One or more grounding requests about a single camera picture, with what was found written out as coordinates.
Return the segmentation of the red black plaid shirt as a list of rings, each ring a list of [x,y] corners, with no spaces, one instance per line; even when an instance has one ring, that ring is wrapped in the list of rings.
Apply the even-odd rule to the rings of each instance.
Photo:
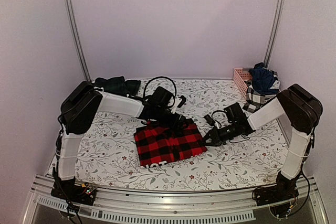
[[[187,119],[180,132],[149,122],[134,133],[141,168],[182,161],[207,152],[197,125]]]

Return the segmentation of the dark green plaid skirt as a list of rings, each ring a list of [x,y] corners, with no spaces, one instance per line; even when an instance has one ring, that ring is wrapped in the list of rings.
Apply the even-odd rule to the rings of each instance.
[[[124,76],[120,76],[110,79],[97,78],[93,85],[103,88],[104,92],[126,97],[128,95],[136,95],[140,84],[140,80],[126,80]]]

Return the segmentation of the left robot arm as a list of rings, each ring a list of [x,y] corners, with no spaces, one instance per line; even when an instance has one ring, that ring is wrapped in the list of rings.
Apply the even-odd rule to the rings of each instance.
[[[186,102],[185,96],[177,96],[159,86],[153,94],[136,96],[106,92],[88,81],[80,83],[61,104],[58,123],[60,131],[56,140],[55,180],[61,181],[57,190],[67,200],[78,195],[75,181],[75,163],[80,141],[91,128],[98,112],[127,115],[140,120],[155,120],[173,130],[181,130],[185,117],[176,110]]]

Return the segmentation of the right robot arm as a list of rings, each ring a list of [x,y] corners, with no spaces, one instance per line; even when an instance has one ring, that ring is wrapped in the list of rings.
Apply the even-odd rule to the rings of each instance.
[[[273,122],[280,125],[283,119],[289,121],[291,134],[286,138],[288,152],[278,174],[279,180],[283,181],[271,190],[271,196],[276,201],[284,200],[292,191],[289,181],[296,180],[300,175],[301,167],[314,147],[315,130],[323,114],[322,103],[296,83],[280,91],[250,115],[245,114],[239,103],[225,107],[223,112],[229,124],[221,128],[206,116],[212,128],[203,137],[205,145],[218,146],[238,136],[248,136]]]

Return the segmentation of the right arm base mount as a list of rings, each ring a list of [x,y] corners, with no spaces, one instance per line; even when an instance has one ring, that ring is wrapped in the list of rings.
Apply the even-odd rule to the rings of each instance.
[[[257,187],[251,197],[257,206],[277,203],[269,208],[270,213],[277,219],[287,218],[298,201],[296,181],[297,178],[289,180],[279,174],[274,186]]]

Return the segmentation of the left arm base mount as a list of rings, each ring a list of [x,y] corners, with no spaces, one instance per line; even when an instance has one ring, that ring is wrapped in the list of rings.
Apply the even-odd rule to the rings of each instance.
[[[70,180],[56,178],[51,195],[72,203],[92,206],[96,199],[96,189],[96,186],[89,183],[75,184],[75,178]]]

